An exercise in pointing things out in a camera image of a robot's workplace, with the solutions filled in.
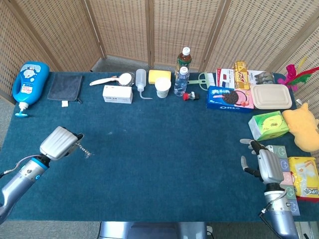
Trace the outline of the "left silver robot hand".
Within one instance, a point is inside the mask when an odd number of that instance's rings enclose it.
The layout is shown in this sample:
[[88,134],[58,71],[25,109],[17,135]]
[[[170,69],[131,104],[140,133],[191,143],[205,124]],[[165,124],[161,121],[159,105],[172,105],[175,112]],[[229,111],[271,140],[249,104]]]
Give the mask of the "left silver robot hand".
[[71,154],[84,137],[83,133],[75,134],[58,126],[40,145],[40,153],[56,161]]

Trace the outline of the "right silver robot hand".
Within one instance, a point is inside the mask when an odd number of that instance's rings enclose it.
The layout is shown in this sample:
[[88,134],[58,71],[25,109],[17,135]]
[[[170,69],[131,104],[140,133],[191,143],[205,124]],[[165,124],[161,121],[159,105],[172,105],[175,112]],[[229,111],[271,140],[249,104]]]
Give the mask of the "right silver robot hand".
[[259,169],[253,169],[248,166],[246,157],[241,156],[241,166],[244,172],[260,178],[265,185],[280,184],[284,180],[280,160],[275,153],[252,139],[240,139],[240,143],[248,145],[248,148],[252,150],[252,154],[257,156],[259,165]]

